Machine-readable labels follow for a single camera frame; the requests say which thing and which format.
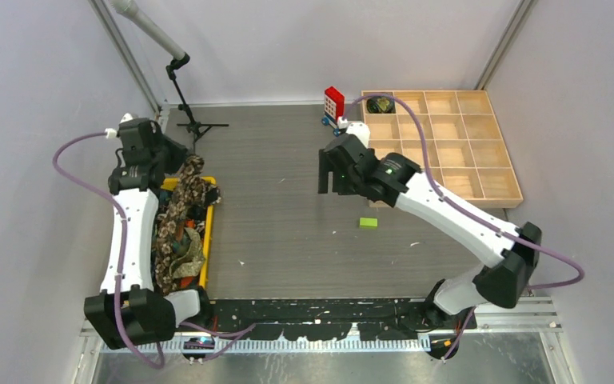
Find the brown floral tie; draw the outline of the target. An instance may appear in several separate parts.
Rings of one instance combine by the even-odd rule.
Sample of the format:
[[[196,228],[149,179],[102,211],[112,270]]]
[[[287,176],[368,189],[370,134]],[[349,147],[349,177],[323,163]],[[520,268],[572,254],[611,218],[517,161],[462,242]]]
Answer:
[[[157,225],[154,246],[156,252],[154,279],[164,296],[177,289],[171,271],[171,268],[176,266],[177,260],[173,251],[177,225],[186,219],[191,207],[207,208],[221,201],[219,187],[201,177],[204,165],[205,160],[199,154],[190,154],[186,157],[177,172],[177,185],[173,189],[165,213],[159,215],[161,221]]]

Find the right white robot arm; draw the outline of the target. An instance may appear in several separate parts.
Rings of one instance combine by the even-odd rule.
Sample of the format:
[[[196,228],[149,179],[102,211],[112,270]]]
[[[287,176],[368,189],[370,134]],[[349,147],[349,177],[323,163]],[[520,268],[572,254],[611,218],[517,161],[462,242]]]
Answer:
[[[365,124],[352,123],[318,151],[318,193],[355,194],[412,214],[479,260],[478,267],[433,287],[421,304],[429,325],[445,328],[458,314],[484,303],[514,308],[539,260],[540,228],[486,213],[429,180],[428,172],[403,154],[378,158],[365,139],[368,132]]]

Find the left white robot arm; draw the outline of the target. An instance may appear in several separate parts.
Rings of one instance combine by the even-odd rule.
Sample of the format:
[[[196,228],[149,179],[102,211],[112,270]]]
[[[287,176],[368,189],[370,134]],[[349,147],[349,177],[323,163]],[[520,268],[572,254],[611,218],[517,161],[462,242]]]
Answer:
[[[201,176],[202,159],[150,118],[126,114],[106,137],[121,143],[102,192],[114,226],[100,291],[84,302],[86,319],[111,350],[169,341],[182,322],[206,330],[213,310],[203,289],[181,286],[205,265],[203,238],[185,223],[193,209],[216,203],[217,187]]]

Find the green toy block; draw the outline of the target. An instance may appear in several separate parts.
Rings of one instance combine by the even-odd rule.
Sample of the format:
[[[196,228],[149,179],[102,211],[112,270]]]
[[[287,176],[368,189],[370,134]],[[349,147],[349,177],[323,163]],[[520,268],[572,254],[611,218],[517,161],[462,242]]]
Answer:
[[[377,228],[378,227],[378,219],[377,218],[365,218],[362,217],[359,219],[359,227],[360,228]]]

